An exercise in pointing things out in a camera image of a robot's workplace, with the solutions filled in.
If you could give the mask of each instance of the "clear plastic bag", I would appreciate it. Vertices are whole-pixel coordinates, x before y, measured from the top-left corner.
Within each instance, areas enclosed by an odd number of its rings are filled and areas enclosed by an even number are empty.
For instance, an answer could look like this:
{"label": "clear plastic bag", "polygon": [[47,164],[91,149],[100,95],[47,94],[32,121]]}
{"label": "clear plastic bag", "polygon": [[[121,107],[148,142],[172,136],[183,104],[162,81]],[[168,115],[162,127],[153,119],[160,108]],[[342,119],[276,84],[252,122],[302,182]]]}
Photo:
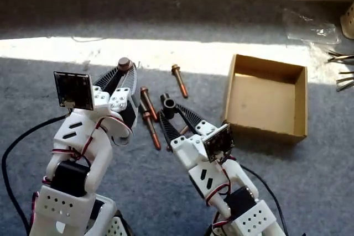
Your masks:
{"label": "clear plastic bag", "polygon": [[332,23],[317,22],[289,9],[283,10],[283,23],[288,39],[321,44],[340,42],[336,26]]}

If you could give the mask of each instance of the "copper bolt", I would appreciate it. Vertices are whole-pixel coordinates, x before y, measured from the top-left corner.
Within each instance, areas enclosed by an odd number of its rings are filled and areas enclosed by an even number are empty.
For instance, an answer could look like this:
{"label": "copper bolt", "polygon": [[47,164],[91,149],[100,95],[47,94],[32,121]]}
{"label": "copper bolt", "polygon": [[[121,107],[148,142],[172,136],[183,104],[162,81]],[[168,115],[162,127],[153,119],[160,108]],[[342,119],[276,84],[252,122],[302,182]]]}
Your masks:
{"label": "copper bolt", "polygon": [[146,125],[147,125],[147,127],[148,127],[148,129],[149,129],[149,132],[150,132],[151,138],[153,139],[155,148],[156,148],[157,150],[161,150],[161,144],[160,144],[159,138],[157,137],[157,134],[156,134],[154,125],[153,125],[153,123],[151,122],[150,113],[145,112],[145,113],[143,114],[143,120],[145,121],[145,123],[146,123]]}
{"label": "copper bolt", "polygon": [[152,102],[150,100],[148,91],[149,91],[148,88],[141,87],[140,95],[144,98],[146,104],[148,105],[148,108],[150,110],[150,114],[153,117],[154,121],[157,122],[158,121],[158,117],[157,117],[155,108],[154,108],[154,106],[153,106],[153,104],[152,104]]}
{"label": "copper bolt", "polygon": [[[186,125],[185,127],[182,128],[182,130],[179,133],[181,135],[184,135],[185,133],[187,133],[188,130],[189,130],[189,127],[188,127],[188,125]],[[171,148],[171,146],[169,144],[166,146],[166,150],[167,151],[172,151],[172,148]]]}
{"label": "copper bolt", "polygon": [[180,70],[180,67],[178,65],[176,65],[176,64],[172,65],[171,72],[177,79],[177,83],[178,83],[179,88],[181,89],[182,95],[183,95],[183,97],[188,98],[188,92],[187,92],[186,86],[184,86],[184,83],[183,83],[183,80],[181,77],[181,72],[179,70]]}

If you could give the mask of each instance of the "cardboard box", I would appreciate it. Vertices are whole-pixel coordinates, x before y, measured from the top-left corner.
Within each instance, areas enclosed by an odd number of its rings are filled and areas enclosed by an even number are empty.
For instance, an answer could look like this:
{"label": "cardboard box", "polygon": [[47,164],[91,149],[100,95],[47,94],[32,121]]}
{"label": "cardboard box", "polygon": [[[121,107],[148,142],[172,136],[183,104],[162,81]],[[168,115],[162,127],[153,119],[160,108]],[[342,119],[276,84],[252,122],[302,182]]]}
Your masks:
{"label": "cardboard box", "polygon": [[234,133],[295,144],[308,133],[307,69],[251,56],[232,59],[224,120]]}

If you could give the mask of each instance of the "black cable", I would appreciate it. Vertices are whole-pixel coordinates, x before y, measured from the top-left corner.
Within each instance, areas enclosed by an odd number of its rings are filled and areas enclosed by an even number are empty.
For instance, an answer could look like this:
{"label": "black cable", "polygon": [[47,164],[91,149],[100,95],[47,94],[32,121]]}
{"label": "black cable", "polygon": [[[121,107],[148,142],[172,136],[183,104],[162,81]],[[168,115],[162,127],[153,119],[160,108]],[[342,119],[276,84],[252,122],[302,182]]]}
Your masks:
{"label": "black cable", "polygon": [[259,181],[261,181],[261,183],[264,185],[264,187],[267,189],[267,191],[270,193],[270,195],[272,196],[272,198],[274,199],[275,204],[277,205],[277,209],[279,212],[279,216],[280,216],[280,221],[282,222],[283,225],[283,230],[286,236],[289,236],[288,233],[288,228],[287,225],[285,223],[285,219],[283,216],[283,211],[282,208],[280,207],[280,204],[278,202],[277,197],[275,196],[275,194],[273,193],[273,191],[270,189],[270,187],[268,186],[267,182],[264,181],[257,173],[255,173],[254,171],[252,171],[251,169],[243,166],[242,164],[240,164],[241,168],[243,168],[244,170],[248,171],[250,174],[253,174]]}
{"label": "black cable", "polygon": [[5,183],[5,187],[6,187],[6,191],[7,191],[7,194],[8,196],[10,197],[11,199],[11,202],[13,203],[17,213],[19,214],[22,222],[23,222],[23,225],[26,229],[26,233],[27,235],[29,235],[29,232],[30,232],[30,226],[29,226],[29,223],[28,223],[28,220],[23,212],[23,210],[21,209],[21,206],[19,205],[19,203],[17,202],[16,198],[15,198],[15,195],[13,194],[13,191],[11,189],[11,186],[10,186],[10,182],[9,182],[9,177],[8,177],[8,174],[7,174],[7,169],[6,169],[6,159],[8,157],[8,155],[10,154],[10,152],[13,150],[13,148],[22,140],[24,139],[25,137],[27,137],[29,134],[35,132],[36,130],[46,126],[46,125],[49,125],[51,123],[55,123],[57,121],[60,121],[60,120],[63,120],[64,118],[66,118],[67,115],[64,115],[64,116],[59,116],[59,117],[55,117],[55,118],[52,118],[52,119],[49,119],[47,120],[46,122],[43,122],[42,124],[38,124],[36,125],[35,127],[32,127],[30,130],[26,131],[25,133],[23,133],[22,135],[20,135],[6,150],[5,150],[5,153],[3,154],[2,156],[2,160],[1,160],[1,169],[2,169],[2,176],[4,178],[4,183]]}

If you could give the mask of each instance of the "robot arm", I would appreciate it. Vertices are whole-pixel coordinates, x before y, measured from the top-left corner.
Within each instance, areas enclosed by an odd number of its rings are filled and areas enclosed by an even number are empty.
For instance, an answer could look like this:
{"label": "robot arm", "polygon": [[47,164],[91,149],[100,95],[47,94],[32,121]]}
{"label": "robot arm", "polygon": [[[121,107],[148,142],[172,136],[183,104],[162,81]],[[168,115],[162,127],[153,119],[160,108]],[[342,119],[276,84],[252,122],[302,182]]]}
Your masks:
{"label": "robot arm", "polygon": [[[211,235],[285,236],[272,211],[258,198],[255,185],[230,156],[234,147],[230,125],[217,128],[168,95],[162,95],[162,103],[159,119],[166,141],[207,206],[217,209]],[[176,113],[190,128],[191,137],[181,135],[169,122]],[[238,189],[231,191],[235,184]]]}
{"label": "robot arm", "polygon": [[[115,202],[96,190],[112,160],[112,144],[127,145],[137,123],[136,67],[120,59],[94,86],[88,75],[55,72],[55,77],[60,105],[73,111],[54,136],[30,236],[97,236],[113,231],[131,235]],[[88,165],[79,164],[80,158]]]}

